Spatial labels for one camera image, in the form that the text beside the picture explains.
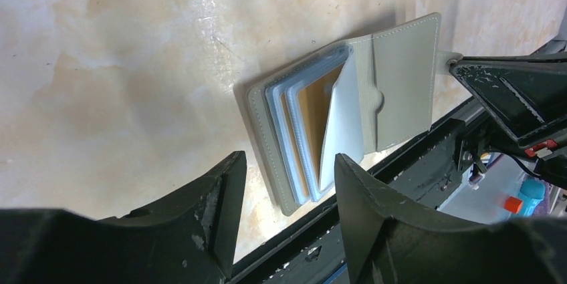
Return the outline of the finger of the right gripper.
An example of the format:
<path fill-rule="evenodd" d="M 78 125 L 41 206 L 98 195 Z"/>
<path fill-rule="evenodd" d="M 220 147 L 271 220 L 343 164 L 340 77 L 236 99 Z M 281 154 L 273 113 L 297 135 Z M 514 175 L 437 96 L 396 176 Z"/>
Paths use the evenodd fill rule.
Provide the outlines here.
<path fill-rule="evenodd" d="M 464 57 L 449 72 L 519 147 L 566 141 L 566 53 Z"/>

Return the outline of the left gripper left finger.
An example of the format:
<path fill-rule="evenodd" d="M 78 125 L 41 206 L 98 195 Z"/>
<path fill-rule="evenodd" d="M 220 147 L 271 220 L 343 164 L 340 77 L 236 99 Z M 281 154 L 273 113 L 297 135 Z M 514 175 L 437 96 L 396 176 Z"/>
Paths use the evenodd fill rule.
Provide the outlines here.
<path fill-rule="evenodd" d="M 224 283 L 247 173 L 236 151 L 204 175 L 117 218 L 1 211 L 2 283 Z"/>

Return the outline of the gold credit card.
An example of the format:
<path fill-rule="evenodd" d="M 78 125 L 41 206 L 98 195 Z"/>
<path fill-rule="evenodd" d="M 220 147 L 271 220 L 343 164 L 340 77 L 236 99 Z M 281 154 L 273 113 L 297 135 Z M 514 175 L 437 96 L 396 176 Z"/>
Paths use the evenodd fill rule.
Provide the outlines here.
<path fill-rule="evenodd" d="M 320 200 L 331 187 L 321 184 L 322 152 L 332 88 L 342 72 L 343 61 L 312 64 L 282 80 L 279 100 L 287 108 L 290 138 L 298 155 L 300 173 L 312 201 Z"/>

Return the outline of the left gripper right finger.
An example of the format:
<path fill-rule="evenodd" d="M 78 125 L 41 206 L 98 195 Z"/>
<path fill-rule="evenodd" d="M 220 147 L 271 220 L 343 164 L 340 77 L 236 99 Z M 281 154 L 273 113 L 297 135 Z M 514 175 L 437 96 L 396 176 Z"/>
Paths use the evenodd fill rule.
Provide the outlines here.
<path fill-rule="evenodd" d="M 414 201 L 345 154 L 334 172 L 352 283 L 566 282 L 565 219 L 484 225 Z"/>

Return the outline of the grey card holder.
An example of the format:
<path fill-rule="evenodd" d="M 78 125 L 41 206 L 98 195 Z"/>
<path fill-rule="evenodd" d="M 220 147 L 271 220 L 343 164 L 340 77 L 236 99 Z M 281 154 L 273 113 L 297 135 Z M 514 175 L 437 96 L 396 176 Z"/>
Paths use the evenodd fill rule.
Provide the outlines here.
<path fill-rule="evenodd" d="M 439 51 L 440 33 L 441 15 L 430 13 L 331 43 L 251 87 L 247 103 L 255 139 L 284 215 L 314 201 L 292 149 L 287 108 L 279 100 L 282 80 L 312 64 L 344 62 L 332 88 L 322 152 L 321 184 L 330 183 L 329 191 L 335 155 L 360 162 L 431 127 L 435 78 L 447 74 L 450 60 L 461 59 L 460 53 Z"/>

